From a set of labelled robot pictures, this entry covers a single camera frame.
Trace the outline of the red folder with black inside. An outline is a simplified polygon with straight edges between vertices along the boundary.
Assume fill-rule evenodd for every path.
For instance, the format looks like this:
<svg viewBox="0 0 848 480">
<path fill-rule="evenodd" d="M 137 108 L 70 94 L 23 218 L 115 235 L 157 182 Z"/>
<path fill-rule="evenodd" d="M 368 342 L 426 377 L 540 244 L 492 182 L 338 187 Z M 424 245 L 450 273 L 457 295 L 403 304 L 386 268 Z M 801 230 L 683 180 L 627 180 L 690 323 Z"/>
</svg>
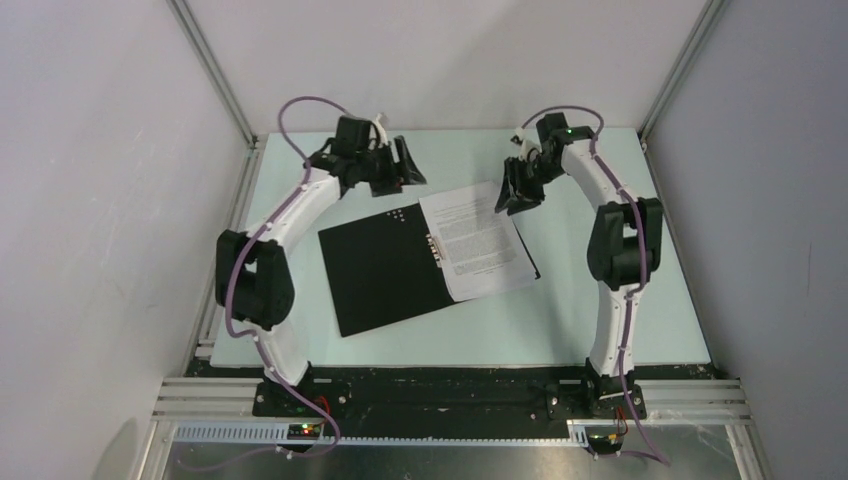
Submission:
<svg viewBox="0 0 848 480">
<path fill-rule="evenodd" d="M 419 203 L 320 231 L 342 336 L 448 308 L 435 240 Z"/>
</svg>

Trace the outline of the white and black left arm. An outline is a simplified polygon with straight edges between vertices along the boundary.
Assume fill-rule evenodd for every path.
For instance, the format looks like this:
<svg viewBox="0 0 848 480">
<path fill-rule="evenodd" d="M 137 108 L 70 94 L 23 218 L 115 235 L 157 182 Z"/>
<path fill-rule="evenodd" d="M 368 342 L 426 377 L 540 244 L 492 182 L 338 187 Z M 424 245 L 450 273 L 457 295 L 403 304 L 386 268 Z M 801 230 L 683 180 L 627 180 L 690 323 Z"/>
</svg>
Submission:
<svg viewBox="0 0 848 480">
<path fill-rule="evenodd" d="M 277 403 L 290 415 L 305 415 L 316 399 L 314 387 L 302 380 L 310 362 L 287 319 L 295 301 L 289 266 L 294 247 L 360 183 L 385 196 L 425 182 L 403 136 L 389 137 L 379 118 L 343 115 L 335 133 L 304 157 L 298 182 L 277 207 L 243 231 L 219 235 L 215 297 L 225 329 L 253 344 L 266 376 L 280 384 Z"/>
</svg>

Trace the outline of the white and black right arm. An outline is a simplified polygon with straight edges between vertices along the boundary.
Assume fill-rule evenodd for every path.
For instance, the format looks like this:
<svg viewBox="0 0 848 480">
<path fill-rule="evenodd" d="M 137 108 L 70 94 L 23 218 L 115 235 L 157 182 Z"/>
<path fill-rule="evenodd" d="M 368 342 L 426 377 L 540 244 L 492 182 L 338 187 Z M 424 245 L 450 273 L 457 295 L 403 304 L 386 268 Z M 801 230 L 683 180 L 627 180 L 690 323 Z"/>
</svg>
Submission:
<svg viewBox="0 0 848 480">
<path fill-rule="evenodd" d="M 539 206 L 545 187 L 563 175 L 579 186 L 595 212 L 587 264 L 599 287 L 593 346 L 580 392 L 584 410 L 608 416 L 633 397 L 633 324 L 643 290 L 662 253 L 663 206 L 638 196 L 599 152 L 604 121 L 572 126 L 566 107 L 548 107 L 516 129 L 519 152 L 504 162 L 495 210 L 509 215 Z"/>
</svg>

